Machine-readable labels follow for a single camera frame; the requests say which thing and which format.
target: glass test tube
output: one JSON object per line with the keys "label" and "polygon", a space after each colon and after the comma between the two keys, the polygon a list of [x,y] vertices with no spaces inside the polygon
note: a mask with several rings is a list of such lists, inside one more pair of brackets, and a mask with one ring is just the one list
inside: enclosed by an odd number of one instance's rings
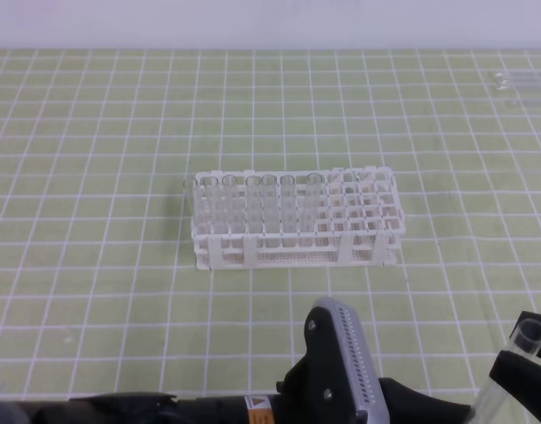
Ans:
{"label": "glass test tube", "polygon": [[206,192],[209,217],[214,234],[225,234],[227,232],[227,223],[225,221],[225,212],[221,205],[219,179],[217,177],[205,177],[202,180],[202,184]]}
{"label": "glass test tube", "polygon": [[198,187],[198,180],[194,177],[188,177],[184,180],[184,202],[190,216],[193,219],[196,232],[198,234],[207,234],[207,215],[204,213],[201,191]]}
{"label": "glass test tube", "polygon": [[[526,318],[519,322],[514,333],[509,338],[506,350],[531,360],[537,356],[540,349],[541,322],[532,318]],[[488,377],[484,387],[476,397],[470,416],[464,422],[468,424],[492,422],[492,419],[508,397],[509,393]]]}
{"label": "glass test tube", "polygon": [[[267,233],[276,234],[280,232],[280,214],[278,213],[278,185],[274,175],[266,174],[262,177],[262,202],[264,226]],[[280,240],[271,239],[267,241],[267,247],[278,247]]]}
{"label": "glass test tube", "polygon": [[262,203],[260,201],[260,177],[251,175],[245,182],[246,221],[249,232],[262,233]]}
{"label": "glass test tube", "polygon": [[[282,231],[284,233],[297,232],[296,219],[296,179],[291,175],[280,178],[280,200],[282,206]],[[285,238],[285,247],[296,245],[295,238]]]}
{"label": "glass test tube", "polygon": [[307,176],[305,182],[305,197],[301,210],[301,232],[313,232],[315,221],[317,220],[317,209],[319,206],[319,197],[321,196],[321,185],[323,177],[313,172]]}
{"label": "glass test tube", "polygon": [[237,177],[234,175],[223,177],[223,196],[225,198],[224,209],[231,233],[244,232],[244,206],[238,196]]}

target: clear plastic tube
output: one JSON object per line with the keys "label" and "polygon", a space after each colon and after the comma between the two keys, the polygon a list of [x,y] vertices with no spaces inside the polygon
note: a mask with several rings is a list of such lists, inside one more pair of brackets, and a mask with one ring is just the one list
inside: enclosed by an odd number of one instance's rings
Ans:
{"label": "clear plastic tube", "polygon": [[[509,338],[506,350],[517,353],[528,360],[537,356],[541,349],[541,322],[527,318],[517,325]],[[468,424],[485,424],[492,421],[509,393],[501,388],[494,380],[488,378],[484,387],[478,393],[472,413],[465,421]]]}
{"label": "clear plastic tube", "polygon": [[[263,217],[266,233],[280,232],[280,214],[278,213],[278,185],[274,175],[266,174],[262,177]],[[278,247],[280,240],[267,240],[267,247]]]}
{"label": "clear plastic tube", "polygon": [[234,175],[223,177],[223,196],[227,222],[229,223],[231,233],[238,234],[244,232],[244,208],[240,203],[237,177]]}
{"label": "clear plastic tube", "polygon": [[[282,231],[297,233],[296,218],[296,179],[291,175],[284,175],[280,178],[280,201],[282,208]],[[285,247],[296,245],[295,238],[285,238]]]}
{"label": "clear plastic tube", "polygon": [[205,177],[202,179],[202,185],[206,192],[209,217],[211,218],[214,234],[225,234],[227,232],[227,223],[225,221],[225,212],[222,209],[219,179],[217,177]]}
{"label": "clear plastic tube", "polygon": [[301,232],[312,232],[314,229],[322,184],[323,176],[320,174],[313,172],[307,176],[305,197],[301,210]]}
{"label": "clear plastic tube", "polygon": [[184,180],[182,184],[184,188],[184,202],[188,213],[191,217],[195,216],[195,207],[194,207],[194,195],[198,191],[198,180],[194,177],[188,177]]}
{"label": "clear plastic tube", "polygon": [[184,180],[184,202],[188,213],[193,219],[195,230],[198,234],[208,234],[208,215],[204,205],[201,191],[198,187],[198,180],[188,177]]}
{"label": "clear plastic tube", "polygon": [[252,234],[262,233],[262,202],[260,198],[260,177],[251,175],[245,182],[246,221]]}

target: test tube rack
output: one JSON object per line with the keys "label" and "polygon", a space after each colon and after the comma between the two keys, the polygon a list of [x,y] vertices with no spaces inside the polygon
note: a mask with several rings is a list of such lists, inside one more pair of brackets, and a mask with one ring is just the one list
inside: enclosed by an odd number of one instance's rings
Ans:
{"label": "test tube rack", "polygon": [[[304,204],[305,180],[312,172],[323,177],[312,231],[301,232],[299,218],[296,232],[284,232],[282,220],[279,232],[267,232],[264,219],[261,233],[248,231],[249,214],[245,198],[245,180],[248,177],[274,175],[278,181],[277,192],[280,193],[281,177],[293,176],[296,179],[295,205],[297,216],[300,217],[303,213],[300,208]],[[346,267],[397,263],[405,222],[391,169],[373,166],[294,172],[213,170],[199,172],[195,178],[202,181],[203,178],[216,177],[222,181],[229,174],[237,177],[243,229],[233,233],[229,225],[229,229],[222,233],[214,229],[208,210],[196,214],[207,219],[207,225],[195,223],[192,219],[192,240],[198,269]],[[205,187],[198,185],[197,189],[202,191]],[[280,195],[279,207],[282,208]],[[207,231],[200,233],[200,224]]]}

